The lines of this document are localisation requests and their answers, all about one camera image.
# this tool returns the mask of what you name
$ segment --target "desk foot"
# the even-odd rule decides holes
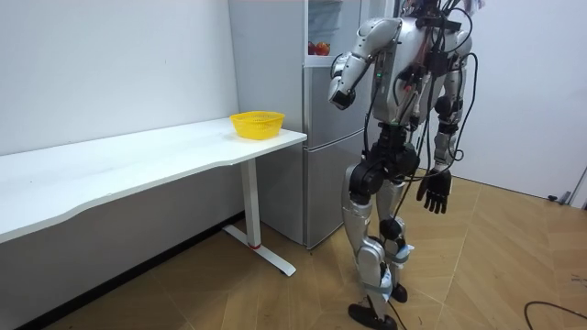
[[[247,242],[247,235],[245,233],[241,232],[233,225],[227,225],[222,229],[234,238],[238,239],[242,244],[249,247],[249,242]],[[259,246],[258,248],[249,248],[257,252],[258,255],[264,257],[267,261],[273,264],[273,266],[277,267],[285,275],[292,276],[295,273],[295,267],[292,266],[291,263],[283,260],[283,258],[271,252],[271,250],[264,247],[263,245]]]

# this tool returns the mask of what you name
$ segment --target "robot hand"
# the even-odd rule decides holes
[[[442,214],[447,212],[447,203],[449,201],[450,188],[452,186],[452,175],[450,170],[445,170],[440,174],[439,170],[433,169],[427,175],[431,177],[424,178],[420,182],[418,193],[416,195],[417,201],[422,201],[424,193],[426,193],[426,202],[424,208],[430,212]]]

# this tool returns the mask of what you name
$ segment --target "white wall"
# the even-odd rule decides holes
[[[237,111],[226,0],[0,2],[0,155]],[[242,209],[238,168],[216,169],[1,244],[0,329]]]
[[[453,174],[543,198],[574,190],[587,164],[587,47],[577,42],[587,29],[571,22],[585,10],[583,0],[491,0],[473,16],[477,99]],[[473,69],[469,59],[466,108]]]
[[[227,1],[0,2],[0,154],[236,107]]]

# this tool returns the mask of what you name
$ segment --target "yellow plastic basket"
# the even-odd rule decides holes
[[[230,120],[237,134],[244,138],[265,139],[275,137],[282,128],[284,114],[269,111],[251,111],[232,115]]]

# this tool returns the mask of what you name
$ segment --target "floor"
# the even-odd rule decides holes
[[[587,212],[456,180],[446,215],[411,195],[401,216],[415,246],[402,279],[409,301],[395,304],[408,329],[527,329],[531,300],[587,314]],[[219,233],[49,329],[361,329],[346,314],[362,294],[344,228],[311,252],[261,231],[297,267],[291,278]],[[537,330],[587,330],[544,306],[530,318]]]

